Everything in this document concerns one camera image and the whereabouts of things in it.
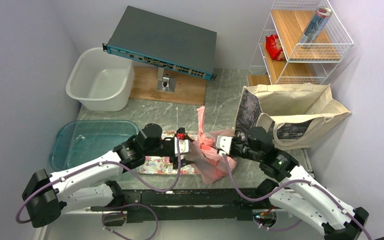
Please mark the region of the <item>pink plastic grocery bag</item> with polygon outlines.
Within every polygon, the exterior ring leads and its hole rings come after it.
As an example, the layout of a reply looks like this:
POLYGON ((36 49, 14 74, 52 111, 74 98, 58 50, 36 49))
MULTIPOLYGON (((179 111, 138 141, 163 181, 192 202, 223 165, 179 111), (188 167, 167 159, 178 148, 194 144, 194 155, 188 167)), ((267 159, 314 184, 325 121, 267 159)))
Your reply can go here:
POLYGON ((234 129, 228 128, 206 132, 204 130, 205 107, 196 109, 198 129, 196 140, 192 142, 192 153, 188 155, 193 161, 193 168, 200 174, 204 184, 212 184, 228 174, 228 168, 233 171, 236 161, 227 157, 227 162, 216 149, 216 140, 220 135, 232 137, 234 129))

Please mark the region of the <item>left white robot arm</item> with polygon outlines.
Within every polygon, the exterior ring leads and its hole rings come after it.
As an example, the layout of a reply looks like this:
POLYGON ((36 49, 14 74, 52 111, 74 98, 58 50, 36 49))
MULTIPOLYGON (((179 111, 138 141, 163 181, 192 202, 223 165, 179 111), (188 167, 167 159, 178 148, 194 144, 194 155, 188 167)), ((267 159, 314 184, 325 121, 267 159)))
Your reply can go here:
POLYGON ((145 163, 146 157, 167 157, 177 169, 193 164, 185 156, 192 152, 194 139, 183 127, 174 136, 162 138, 162 134, 158 124, 149 123, 136 135, 89 162, 51 174, 45 169, 36 171, 22 193, 23 204, 16 213, 16 222, 41 228, 75 210, 88 207, 117 210, 129 205, 131 201, 116 181, 91 186, 125 172, 156 192, 172 190, 175 183, 165 189, 156 188, 133 171, 145 163))

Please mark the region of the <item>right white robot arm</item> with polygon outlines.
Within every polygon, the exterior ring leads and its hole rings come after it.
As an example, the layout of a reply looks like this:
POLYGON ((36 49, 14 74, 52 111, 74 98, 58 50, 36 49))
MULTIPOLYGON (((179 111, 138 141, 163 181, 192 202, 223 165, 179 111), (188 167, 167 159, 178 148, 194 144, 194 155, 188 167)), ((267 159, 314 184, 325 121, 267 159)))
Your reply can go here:
POLYGON ((369 213, 340 200, 317 182, 288 152, 275 147, 272 136, 263 127, 252 127, 245 140, 219 136, 219 155, 256 161, 268 176, 255 190, 255 198, 237 193, 260 207, 284 209, 311 225, 326 240, 356 240, 367 234, 364 225, 369 213))

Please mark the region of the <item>floral rectangular tray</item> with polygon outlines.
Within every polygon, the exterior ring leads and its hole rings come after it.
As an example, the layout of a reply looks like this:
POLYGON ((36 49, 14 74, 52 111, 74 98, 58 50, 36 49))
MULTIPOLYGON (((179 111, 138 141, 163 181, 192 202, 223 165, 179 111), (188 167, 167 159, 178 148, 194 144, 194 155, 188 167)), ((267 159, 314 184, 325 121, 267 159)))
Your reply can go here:
MULTIPOLYGON (((197 140, 197 133, 192 131, 186 132, 193 140, 197 140)), ((164 131, 162 132, 161 138, 173 137, 175 131, 164 131)), ((144 164, 136 168, 137 173, 142 175, 176 175, 177 167, 173 167, 170 163, 169 157, 159 156, 147 156, 144 164)), ((181 175, 197 175, 199 172, 192 165, 183 166, 180 169, 181 175)))

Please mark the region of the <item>wooden board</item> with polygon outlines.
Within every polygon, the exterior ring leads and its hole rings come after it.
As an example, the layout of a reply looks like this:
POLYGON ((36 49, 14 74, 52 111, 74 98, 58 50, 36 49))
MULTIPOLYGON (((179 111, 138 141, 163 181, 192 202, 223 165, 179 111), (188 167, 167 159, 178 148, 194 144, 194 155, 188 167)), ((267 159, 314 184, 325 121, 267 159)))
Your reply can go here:
POLYGON ((152 100, 176 104, 203 106, 205 104, 207 81, 205 79, 165 70, 176 80, 174 91, 159 91, 158 70, 150 67, 134 68, 134 80, 129 97, 131 99, 152 100))

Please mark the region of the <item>metal stand base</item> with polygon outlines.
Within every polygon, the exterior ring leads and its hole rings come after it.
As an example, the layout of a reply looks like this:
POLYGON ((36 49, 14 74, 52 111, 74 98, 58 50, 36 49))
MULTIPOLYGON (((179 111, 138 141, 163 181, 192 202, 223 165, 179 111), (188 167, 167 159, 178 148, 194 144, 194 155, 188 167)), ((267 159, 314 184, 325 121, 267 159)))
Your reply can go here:
POLYGON ((157 72, 157 86, 156 90, 159 92, 174 93, 177 84, 177 79, 165 74, 165 70, 162 67, 158 68, 157 72))

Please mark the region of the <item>beige canvas tote bag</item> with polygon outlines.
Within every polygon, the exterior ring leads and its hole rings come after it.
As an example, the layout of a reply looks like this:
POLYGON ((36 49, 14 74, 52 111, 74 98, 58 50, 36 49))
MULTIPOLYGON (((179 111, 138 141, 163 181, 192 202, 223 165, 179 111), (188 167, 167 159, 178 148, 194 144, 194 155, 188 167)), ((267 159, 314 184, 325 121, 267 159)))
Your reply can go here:
POLYGON ((245 140, 251 128, 262 127, 278 149, 309 148, 349 115, 333 98, 330 85, 245 86, 234 134, 245 140))

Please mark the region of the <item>teal transparent plastic bin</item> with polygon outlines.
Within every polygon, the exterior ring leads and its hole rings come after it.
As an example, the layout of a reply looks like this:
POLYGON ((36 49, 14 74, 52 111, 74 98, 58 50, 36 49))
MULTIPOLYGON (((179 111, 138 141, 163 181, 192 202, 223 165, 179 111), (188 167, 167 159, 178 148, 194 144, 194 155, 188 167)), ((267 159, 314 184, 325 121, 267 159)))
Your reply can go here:
POLYGON ((63 126, 49 156, 55 172, 94 160, 139 132, 129 120, 76 120, 63 126))

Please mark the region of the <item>white plastic basin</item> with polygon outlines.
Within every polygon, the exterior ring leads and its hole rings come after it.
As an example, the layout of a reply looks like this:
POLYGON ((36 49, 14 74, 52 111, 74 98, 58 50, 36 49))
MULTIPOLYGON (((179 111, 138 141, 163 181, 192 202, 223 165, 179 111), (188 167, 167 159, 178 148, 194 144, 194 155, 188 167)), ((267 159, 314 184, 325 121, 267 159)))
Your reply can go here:
POLYGON ((132 60, 90 48, 78 58, 65 91, 88 110, 117 112, 127 105, 134 77, 132 60))

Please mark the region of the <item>red snack packet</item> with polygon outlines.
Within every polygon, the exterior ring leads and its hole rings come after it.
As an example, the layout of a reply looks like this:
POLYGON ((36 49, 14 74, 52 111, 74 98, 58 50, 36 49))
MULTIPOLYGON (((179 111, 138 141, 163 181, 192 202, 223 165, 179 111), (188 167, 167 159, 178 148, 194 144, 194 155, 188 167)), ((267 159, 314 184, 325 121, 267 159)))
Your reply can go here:
POLYGON ((285 61, 285 53, 281 41, 277 34, 272 34, 265 37, 265 49, 270 58, 274 61, 285 61))

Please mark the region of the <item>blue drink can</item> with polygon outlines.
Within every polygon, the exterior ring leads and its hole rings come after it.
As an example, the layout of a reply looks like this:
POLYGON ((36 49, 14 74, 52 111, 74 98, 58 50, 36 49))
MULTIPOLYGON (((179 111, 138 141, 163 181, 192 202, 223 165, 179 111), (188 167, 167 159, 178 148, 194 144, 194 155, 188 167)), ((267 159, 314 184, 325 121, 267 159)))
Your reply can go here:
POLYGON ((332 10, 326 6, 319 6, 314 11, 314 15, 299 40, 299 44, 303 49, 310 49, 313 46, 313 43, 327 25, 331 15, 332 10))

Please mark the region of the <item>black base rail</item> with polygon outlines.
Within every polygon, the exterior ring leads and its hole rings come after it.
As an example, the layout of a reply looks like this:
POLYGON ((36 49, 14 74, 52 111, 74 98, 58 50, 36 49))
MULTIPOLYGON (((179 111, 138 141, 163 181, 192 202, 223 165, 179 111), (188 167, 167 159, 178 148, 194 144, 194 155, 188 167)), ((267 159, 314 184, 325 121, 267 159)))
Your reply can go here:
POLYGON ((236 219, 250 221, 267 211, 269 200, 250 202, 233 188, 176 189, 172 193, 153 190, 124 190, 127 223, 160 221, 236 219))

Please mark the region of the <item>teal network switch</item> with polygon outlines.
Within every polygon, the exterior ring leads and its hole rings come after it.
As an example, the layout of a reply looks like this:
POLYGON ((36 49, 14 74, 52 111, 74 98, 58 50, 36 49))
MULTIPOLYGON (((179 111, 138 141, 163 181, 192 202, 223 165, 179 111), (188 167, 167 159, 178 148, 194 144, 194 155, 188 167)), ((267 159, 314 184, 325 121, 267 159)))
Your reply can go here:
POLYGON ((103 51, 144 64, 214 81, 217 33, 127 6, 103 51))

